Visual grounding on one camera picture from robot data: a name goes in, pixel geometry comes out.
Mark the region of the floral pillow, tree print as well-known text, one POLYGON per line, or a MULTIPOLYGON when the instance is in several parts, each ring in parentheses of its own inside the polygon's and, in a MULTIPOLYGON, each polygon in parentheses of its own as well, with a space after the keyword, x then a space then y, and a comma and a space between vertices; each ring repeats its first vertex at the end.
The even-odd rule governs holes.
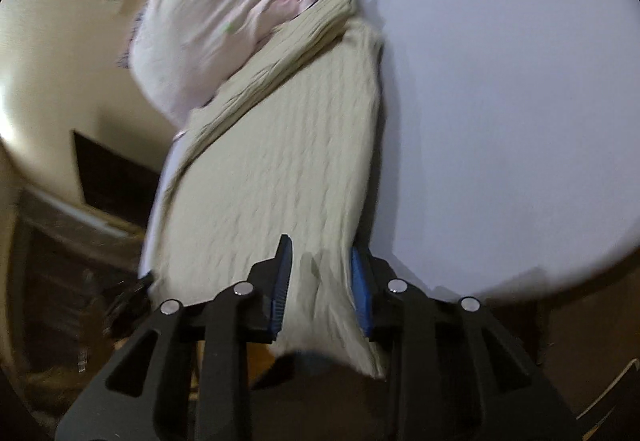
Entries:
POLYGON ((213 100, 297 0, 145 0, 120 62, 148 102, 181 129, 213 100))

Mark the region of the dark bedside furniture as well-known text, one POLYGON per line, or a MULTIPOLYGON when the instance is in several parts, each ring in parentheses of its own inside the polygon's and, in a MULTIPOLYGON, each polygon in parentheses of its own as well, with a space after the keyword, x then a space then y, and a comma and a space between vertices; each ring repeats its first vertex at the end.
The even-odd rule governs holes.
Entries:
POLYGON ((77 131, 73 131, 73 143, 85 203, 138 227, 146 227, 160 175, 77 131))

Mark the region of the beige cable-knit sweater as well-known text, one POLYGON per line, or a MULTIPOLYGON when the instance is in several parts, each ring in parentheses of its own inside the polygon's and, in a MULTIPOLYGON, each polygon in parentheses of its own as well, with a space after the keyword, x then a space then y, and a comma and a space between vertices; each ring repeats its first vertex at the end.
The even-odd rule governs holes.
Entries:
POLYGON ((288 235, 293 266, 272 352, 316 351, 363 375, 385 374, 350 289, 381 44, 357 0, 318 0, 192 112, 156 205, 154 301, 213 299, 288 235))

